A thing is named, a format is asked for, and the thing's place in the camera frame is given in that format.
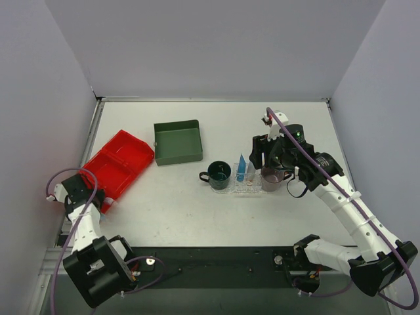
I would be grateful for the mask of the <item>clear textured acrylic holder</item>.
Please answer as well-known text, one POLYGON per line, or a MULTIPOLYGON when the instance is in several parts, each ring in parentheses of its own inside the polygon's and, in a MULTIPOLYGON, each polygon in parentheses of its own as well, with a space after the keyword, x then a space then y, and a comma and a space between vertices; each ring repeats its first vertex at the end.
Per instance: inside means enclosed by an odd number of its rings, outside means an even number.
POLYGON ((247 185, 246 180, 238 182, 236 180, 238 163, 234 163, 232 167, 232 193, 233 194, 263 194, 264 190, 261 188, 261 171, 256 170, 253 185, 247 185))

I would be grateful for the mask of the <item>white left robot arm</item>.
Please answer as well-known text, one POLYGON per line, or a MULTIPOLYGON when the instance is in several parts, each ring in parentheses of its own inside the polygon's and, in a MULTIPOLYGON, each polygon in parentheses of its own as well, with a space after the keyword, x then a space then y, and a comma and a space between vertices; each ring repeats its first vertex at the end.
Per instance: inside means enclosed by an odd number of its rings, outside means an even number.
POLYGON ((68 276, 91 308, 96 308, 120 291, 135 288, 130 267, 135 257, 124 238, 107 239, 100 231, 105 194, 83 174, 62 182, 66 217, 72 223, 72 253, 63 260, 68 276))

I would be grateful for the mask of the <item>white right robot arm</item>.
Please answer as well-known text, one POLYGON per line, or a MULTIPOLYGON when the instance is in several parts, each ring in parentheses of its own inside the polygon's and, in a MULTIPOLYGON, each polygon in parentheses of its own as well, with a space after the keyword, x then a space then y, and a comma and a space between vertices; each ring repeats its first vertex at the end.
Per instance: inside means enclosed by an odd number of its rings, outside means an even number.
POLYGON ((320 264, 350 276, 357 288, 371 297, 405 274, 418 254, 411 241, 401 241, 361 200, 342 167, 326 152, 316 152, 305 139, 303 126, 286 126, 287 133, 269 123, 267 135, 253 137, 249 156, 256 169, 269 167, 293 171, 306 190, 320 198, 339 219, 355 248, 329 243, 310 235, 295 244, 312 264, 320 264))

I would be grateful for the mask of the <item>dark green mug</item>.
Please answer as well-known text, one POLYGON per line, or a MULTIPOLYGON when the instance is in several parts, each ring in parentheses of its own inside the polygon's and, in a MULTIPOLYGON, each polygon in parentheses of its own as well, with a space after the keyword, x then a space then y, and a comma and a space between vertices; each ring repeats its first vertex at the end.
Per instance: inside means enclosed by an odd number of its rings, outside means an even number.
POLYGON ((214 190, 225 189, 232 174, 231 167, 225 161, 214 161, 207 170, 199 173, 199 179, 208 183, 214 190))

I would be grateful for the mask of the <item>grey mug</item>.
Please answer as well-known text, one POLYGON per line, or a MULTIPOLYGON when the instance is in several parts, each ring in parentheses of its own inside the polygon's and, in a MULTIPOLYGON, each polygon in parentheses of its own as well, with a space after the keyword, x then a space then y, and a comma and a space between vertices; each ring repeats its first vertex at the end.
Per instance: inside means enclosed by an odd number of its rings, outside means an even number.
POLYGON ((291 172, 289 171, 263 167, 261 169, 261 188, 265 192, 275 192, 280 188, 282 182, 290 176, 291 172))

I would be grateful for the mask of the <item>blue toothpaste tube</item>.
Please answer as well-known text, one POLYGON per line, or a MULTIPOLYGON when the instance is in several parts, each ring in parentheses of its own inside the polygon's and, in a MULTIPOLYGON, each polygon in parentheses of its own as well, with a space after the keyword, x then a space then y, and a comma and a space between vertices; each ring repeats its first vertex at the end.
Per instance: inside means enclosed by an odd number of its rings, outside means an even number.
POLYGON ((238 163, 237 173, 236 173, 236 180, 238 182, 243 182, 246 179, 247 175, 247 164, 243 155, 240 155, 240 160, 238 163))

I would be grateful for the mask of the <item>white orange toothpaste tube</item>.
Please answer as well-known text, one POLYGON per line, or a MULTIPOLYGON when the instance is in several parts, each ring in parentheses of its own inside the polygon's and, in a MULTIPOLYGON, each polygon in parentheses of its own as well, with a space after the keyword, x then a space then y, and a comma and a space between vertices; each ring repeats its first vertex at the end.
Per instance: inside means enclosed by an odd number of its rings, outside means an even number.
POLYGON ((250 186, 253 185, 253 180, 255 178, 255 173, 256 173, 255 167, 254 167, 253 163, 250 161, 248 166, 247 166, 247 171, 246 171, 246 174, 245 174, 245 179, 246 179, 247 185, 250 185, 250 186))

